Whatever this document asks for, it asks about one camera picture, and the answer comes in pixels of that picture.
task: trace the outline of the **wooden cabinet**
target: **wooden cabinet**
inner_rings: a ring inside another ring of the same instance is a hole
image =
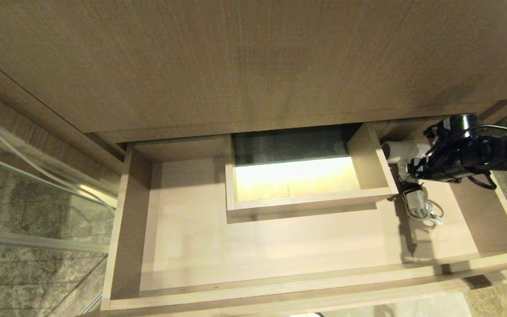
[[[111,143],[480,113],[507,3],[0,1],[0,69]]]
[[[293,313],[507,283],[499,189],[425,181],[434,229],[386,199],[231,221],[227,138],[129,144],[101,315]]]

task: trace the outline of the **drawer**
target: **drawer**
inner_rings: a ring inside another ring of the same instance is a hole
[[[348,149],[372,195],[310,189],[255,207],[237,201],[229,135],[129,144],[103,314],[301,313],[507,283],[500,189],[426,181],[445,222],[426,229],[386,199],[396,183],[372,127],[358,135]]]

